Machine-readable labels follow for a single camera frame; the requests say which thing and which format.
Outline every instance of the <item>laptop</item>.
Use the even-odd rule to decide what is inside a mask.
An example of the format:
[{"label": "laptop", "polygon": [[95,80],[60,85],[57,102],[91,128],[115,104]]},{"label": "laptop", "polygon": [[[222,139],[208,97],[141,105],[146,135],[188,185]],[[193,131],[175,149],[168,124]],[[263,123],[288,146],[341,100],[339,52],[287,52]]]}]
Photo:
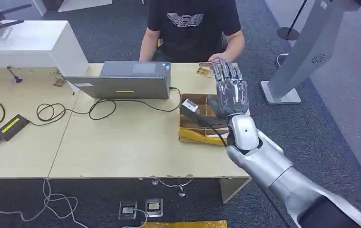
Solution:
[{"label": "laptop", "polygon": [[99,77],[64,78],[96,99],[168,99],[169,62],[106,61]]}]

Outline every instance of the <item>power adapter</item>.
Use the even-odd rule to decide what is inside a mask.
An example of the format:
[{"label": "power adapter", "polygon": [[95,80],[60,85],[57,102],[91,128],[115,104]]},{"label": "power adapter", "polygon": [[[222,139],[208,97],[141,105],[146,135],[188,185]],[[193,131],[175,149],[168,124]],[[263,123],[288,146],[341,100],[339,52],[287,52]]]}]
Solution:
[{"label": "power adapter", "polygon": [[26,125],[30,123],[25,117],[16,115],[8,123],[0,128],[0,138],[4,141],[9,141],[18,132],[20,132]]}]

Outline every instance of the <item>person's arm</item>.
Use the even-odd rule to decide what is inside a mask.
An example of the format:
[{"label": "person's arm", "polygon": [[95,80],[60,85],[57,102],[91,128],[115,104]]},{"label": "person's arm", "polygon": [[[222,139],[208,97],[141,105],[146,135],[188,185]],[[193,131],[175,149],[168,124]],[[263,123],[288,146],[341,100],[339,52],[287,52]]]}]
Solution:
[{"label": "person's arm", "polygon": [[213,54],[208,61],[221,58],[232,62],[244,48],[244,36],[241,31],[236,3],[235,0],[219,0],[216,6],[217,24],[226,35],[228,46],[225,52]]},{"label": "person's arm", "polygon": [[208,61],[215,61],[216,59],[223,59],[233,62],[242,52],[244,48],[244,36],[242,31],[238,31],[230,36],[226,36],[228,46],[223,53],[213,54]]},{"label": "person's arm", "polygon": [[149,1],[148,24],[141,44],[139,61],[151,61],[156,51],[162,26],[161,4],[158,0]]},{"label": "person's arm", "polygon": [[143,42],[140,50],[139,61],[151,61],[156,51],[159,35],[161,31],[152,31],[149,28],[146,29]]}]

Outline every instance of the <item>black t-shirt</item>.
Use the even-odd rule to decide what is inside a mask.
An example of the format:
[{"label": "black t-shirt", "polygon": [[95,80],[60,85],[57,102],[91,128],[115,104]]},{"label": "black t-shirt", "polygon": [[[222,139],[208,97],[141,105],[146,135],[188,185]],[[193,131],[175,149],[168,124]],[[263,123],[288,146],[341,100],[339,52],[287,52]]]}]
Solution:
[{"label": "black t-shirt", "polygon": [[235,0],[150,0],[148,28],[161,30],[161,51],[175,62],[221,53],[222,32],[241,30]]}]

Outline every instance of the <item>robotic hand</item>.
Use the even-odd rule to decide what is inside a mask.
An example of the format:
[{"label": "robotic hand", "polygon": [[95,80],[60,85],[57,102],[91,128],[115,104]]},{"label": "robotic hand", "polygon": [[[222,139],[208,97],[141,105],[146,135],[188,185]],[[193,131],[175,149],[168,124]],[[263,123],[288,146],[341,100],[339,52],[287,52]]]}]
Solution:
[{"label": "robotic hand", "polygon": [[300,228],[360,228],[361,212],[341,196],[298,172],[283,150],[256,129],[249,109],[247,85],[240,70],[220,60],[212,64],[217,96],[208,102],[218,118],[226,120],[230,133],[226,152],[254,182],[274,194]]}]

